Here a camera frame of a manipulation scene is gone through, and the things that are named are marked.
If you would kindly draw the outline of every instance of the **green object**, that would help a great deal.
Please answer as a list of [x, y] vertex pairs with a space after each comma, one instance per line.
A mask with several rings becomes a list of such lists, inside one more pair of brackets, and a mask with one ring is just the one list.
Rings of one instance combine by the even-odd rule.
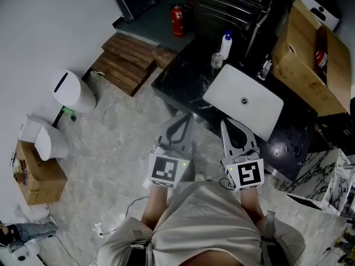
[[70, 116], [74, 115], [74, 111], [69, 108], [62, 108], [62, 111]]

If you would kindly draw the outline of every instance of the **plastic bottle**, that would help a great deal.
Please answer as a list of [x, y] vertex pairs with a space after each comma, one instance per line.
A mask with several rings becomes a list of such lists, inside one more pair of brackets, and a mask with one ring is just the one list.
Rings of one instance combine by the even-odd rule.
[[232, 46], [232, 37], [230, 34], [225, 34], [222, 38], [222, 46], [221, 46], [221, 54], [223, 56], [223, 60], [226, 60], [229, 55], [229, 51]]

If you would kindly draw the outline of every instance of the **black countertop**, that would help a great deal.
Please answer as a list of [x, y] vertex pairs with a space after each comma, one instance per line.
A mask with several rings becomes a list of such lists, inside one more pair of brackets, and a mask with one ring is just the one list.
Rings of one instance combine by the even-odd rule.
[[[220, 123], [226, 116], [202, 97], [220, 69], [211, 67], [211, 55], [219, 45], [196, 37], [152, 83], [157, 96], [183, 112], [193, 112], [207, 121], [207, 128], [220, 135]], [[227, 63], [255, 76], [260, 63], [248, 69], [233, 58]], [[295, 180], [312, 139], [317, 113], [291, 89], [269, 74], [259, 83], [278, 95], [284, 106], [268, 142], [255, 135], [261, 157], [290, 180]]]

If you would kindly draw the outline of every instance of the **tile floor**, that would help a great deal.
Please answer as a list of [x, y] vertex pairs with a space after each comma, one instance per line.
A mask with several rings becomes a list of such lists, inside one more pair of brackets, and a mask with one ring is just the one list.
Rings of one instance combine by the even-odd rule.
[[[99, 99], [95, 110], [78, 115], [76, 122], [67, 116], [59, 122], [58, 128], [70, 145], [69, 156], [60, 160], [68, 182], [50, 211], [60, 228], [58, 237], [81, 266], [96, 260], [102, 244], [92, 230], [94, 223], [102, 221], [104, 231], [111, 231], [127, 206], [148, 194], [142, 188], [148, 152], [159, 124], [170, 118], [150, 87], [160, 73], [160, 69], [154, 71], [134, 98], [102, 77], [90, 77], [88, 84]], [[203, 124], [196, 124], [193, 144], [196, 172], [216, 180], [224, 176], [219, 163], [224, 156], [221, 140]], [[274, 183], [275, 179], [268, 177], [258, 189], [262, 209], [276, 211], [277, 218], [303, 233], [307, 243], [303, 265], [316, 265], [324, 257], [323, 251], [341, 235], [345, 219], [299, 205], [276, 191]], [[135, 203], [130, 215], [140, 217], [145, 202]], [[56, 238], [40, 244], [41, 256], [49, 266], [76, 265]], [[321, 265], [335, 265], [337, 259], [331, 253]]]

